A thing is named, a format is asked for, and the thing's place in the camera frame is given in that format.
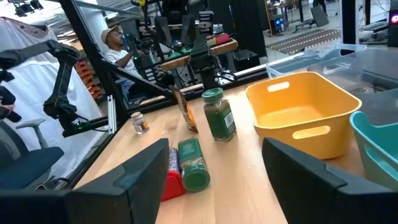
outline yellow plastic bin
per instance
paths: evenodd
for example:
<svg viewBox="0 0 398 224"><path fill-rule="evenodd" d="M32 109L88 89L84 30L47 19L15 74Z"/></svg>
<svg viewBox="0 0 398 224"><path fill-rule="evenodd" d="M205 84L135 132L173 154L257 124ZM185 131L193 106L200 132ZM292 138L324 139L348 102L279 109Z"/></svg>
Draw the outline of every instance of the yellow plastic bin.
<svg viewBox="0 0 398 224"><path fill-rule="evenodd" d="M256 83L246 94L261 138L280 140L319 159L347 152L353 136L349 116L362 105L315 72Z"/></svg>

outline green lid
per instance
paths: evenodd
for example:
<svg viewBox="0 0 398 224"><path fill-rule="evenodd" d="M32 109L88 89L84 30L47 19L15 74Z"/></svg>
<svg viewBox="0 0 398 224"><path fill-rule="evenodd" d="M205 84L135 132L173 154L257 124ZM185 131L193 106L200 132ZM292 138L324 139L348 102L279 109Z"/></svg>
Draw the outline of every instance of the green lid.
<svg viewBox="0 0 398 224"><path fill-rule="evenodd" d="M209 185L210 175L202 164L188 166L184 169L182 183L188 191L199 192Z"/></svg>
<svg viewBox="0 0 398 224"><path fill-rule="evenodd" d="M224 96L222 88L212 88L201 94L201 97L207 103L214 103Z"/></svg>

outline glass panel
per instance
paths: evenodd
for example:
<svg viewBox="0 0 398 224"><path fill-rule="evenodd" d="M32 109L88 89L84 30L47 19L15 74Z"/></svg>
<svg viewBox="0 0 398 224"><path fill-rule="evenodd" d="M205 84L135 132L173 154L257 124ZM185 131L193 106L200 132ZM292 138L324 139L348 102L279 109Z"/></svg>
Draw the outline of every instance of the glass panel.
<svg viewBox="0 0 398 224"><path fill-rule="evenodd" d="M365 5L359 11L359 43L371 48L380 48L387 44L390 0L371 1L370 24L365 24Z"/></svg>
<svg viewBox="0 0 398 224"><path fill-rule="evenodd" d="M327 47L340 40L340 4L326 0L266 1L267 62Z"/></svg>

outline clear plastic bin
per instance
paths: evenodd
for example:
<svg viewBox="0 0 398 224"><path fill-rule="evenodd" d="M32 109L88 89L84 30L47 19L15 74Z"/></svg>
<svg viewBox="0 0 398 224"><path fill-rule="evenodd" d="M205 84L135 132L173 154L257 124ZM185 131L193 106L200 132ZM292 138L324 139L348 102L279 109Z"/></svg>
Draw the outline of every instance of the clear plastic bin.
<svg viewBox="0 0 398 224"><path fill-rule="evenodd" d="M307 68L359 98L373 125L398 123L398 50L367 49Z"/></svg>
<svg viewBox="0 0 398 224"><path fill-rule="evenodd" d="M266 65L269 78L281 77L294 72L304 72L307 67L315 63L333 58L339 58L346 54L365 50L365 45L333 44L319 49L307 50Z"/></svg>

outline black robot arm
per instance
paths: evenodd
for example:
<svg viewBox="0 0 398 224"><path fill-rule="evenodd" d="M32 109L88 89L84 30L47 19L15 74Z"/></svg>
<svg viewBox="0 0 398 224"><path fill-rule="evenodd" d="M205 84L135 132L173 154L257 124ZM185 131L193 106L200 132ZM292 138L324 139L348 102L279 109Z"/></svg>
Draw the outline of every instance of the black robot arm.
<svg viewBox="0 0 398 224"><path fill-rule="evenodd" d="M56 40L47 40L24 49L5 50L0 52L0 82L9 82L14 79L12 74L7 72L7 69L16 67L29 58L45 52L51 53L58 59L60 68L58 70L53 92L44 102L43 111L50 117L59 119L63 129L70 129L72 122L77 120L78 117L75 114L76 106L71 105L67 98L72 68L80 56L79 52L75 48L58 43ZM14 103L12 100L5 99L4 101L11 104Z"/></svg>

